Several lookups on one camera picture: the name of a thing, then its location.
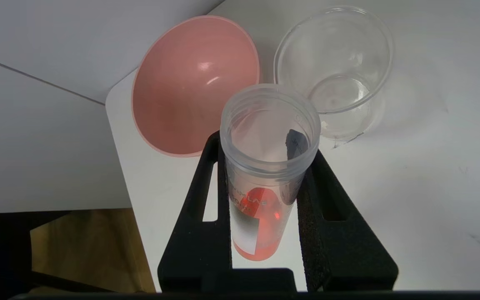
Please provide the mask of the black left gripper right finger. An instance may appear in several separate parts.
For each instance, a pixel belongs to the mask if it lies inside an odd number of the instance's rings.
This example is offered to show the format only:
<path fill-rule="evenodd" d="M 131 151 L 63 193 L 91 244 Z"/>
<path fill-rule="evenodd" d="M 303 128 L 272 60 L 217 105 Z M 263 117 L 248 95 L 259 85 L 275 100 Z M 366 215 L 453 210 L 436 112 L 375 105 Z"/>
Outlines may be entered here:
<path fill-rule="evenodd" d="M 399 269 L 321 152 L 297 196 L 300 248 L 309 292 L 392 290 Z"/>

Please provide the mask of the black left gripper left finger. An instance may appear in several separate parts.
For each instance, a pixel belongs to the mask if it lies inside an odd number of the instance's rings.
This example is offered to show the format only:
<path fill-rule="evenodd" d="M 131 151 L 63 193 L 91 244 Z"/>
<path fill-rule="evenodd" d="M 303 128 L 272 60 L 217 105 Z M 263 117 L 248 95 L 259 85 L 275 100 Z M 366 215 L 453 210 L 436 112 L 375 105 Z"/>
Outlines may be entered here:
<path fill-rule="evenodd" d="M 203 215 L 217 168 L 217 220 L 204 222 Z M 220 133 L 208 138 L 184 204 L 157 272 L 164 293 L 215 292 L 219 277 L 232 269 L 232 239 L 225 156 Z"/>

